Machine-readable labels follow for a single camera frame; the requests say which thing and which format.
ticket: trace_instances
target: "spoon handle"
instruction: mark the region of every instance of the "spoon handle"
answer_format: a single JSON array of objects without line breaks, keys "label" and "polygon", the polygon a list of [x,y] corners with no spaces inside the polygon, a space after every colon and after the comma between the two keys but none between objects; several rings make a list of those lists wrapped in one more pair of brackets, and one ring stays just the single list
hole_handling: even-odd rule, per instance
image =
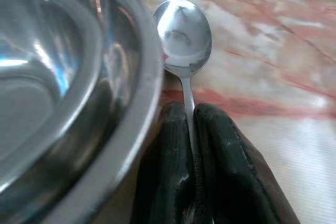
[{"label": "spoon handle", "polygon": [[196,129],[194,125],[194,97],[193,91],[191,89],[191,79],[190,78],[181,78],[182,88],[183,88],[183,98],[184,98],[184,107],[187,114],[189,136],[190,136],[190,145],[191,150],[194,156],[199,155],[198,141],[196,135]]}]

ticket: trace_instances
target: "stainless steel bowl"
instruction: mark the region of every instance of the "stainless steel bowl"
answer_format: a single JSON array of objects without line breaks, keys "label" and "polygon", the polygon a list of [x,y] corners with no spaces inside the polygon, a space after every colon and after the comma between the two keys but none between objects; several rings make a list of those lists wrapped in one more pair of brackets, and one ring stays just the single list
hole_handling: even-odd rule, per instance
[{"label": "stainless steel bowl", "polygon": [[0,222],[84,223],[130,168],[162,79],[139,0],[0,0]]}]

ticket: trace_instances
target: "metal spoon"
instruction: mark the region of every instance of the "metal spoon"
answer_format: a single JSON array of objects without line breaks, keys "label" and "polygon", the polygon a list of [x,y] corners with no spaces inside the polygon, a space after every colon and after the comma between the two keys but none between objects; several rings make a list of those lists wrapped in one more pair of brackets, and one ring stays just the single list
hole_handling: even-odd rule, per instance
[{"label": "metal spoon", "polygon": [[163,2],[156,9],[154,20],[164,51],[164,66],[182,83],[191,148],[197,156],[199,150],[193,120],[195,103],[190,81],[210,57],[210,26],[201,9],[187,0]]}]

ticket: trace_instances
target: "bowl rim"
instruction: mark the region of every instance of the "bowl rim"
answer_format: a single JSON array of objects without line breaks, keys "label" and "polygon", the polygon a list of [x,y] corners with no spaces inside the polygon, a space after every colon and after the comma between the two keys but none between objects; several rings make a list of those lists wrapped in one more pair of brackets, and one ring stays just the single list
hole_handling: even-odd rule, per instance
[{"label": "bowl rim", "polygon": [[83,44],[82,61],[68,91],[54,107],[53,113],[0,163],[0,193],[27,172],[70,128],[88,101],[99,77],[103,38],[98,22],[76,0],[51,1],[63,9],[78,28]]},{"label": "bowl rim", "polygon": [[92,219],[129,172],[154,119],[164,72],[158,31],[140,0],[116,1],[123,3],[133,17],[141,40],[138,85],[125,115],[100,154],[43,223],[86,223]]}]

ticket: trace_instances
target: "marble surface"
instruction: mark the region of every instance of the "marble surface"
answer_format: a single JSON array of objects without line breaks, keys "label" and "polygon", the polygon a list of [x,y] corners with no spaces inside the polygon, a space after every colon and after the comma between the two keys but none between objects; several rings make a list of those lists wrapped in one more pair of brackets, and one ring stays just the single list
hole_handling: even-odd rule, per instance
[{"label": "marble surface", "polygon": [[[143,0],[154,11],[165,0]],[[225,110],[262,152],[302,224],[336,223],[336,0],[190,0],[212,56],[196,102]],[[183,101],[166,76],[161,105]]]}]

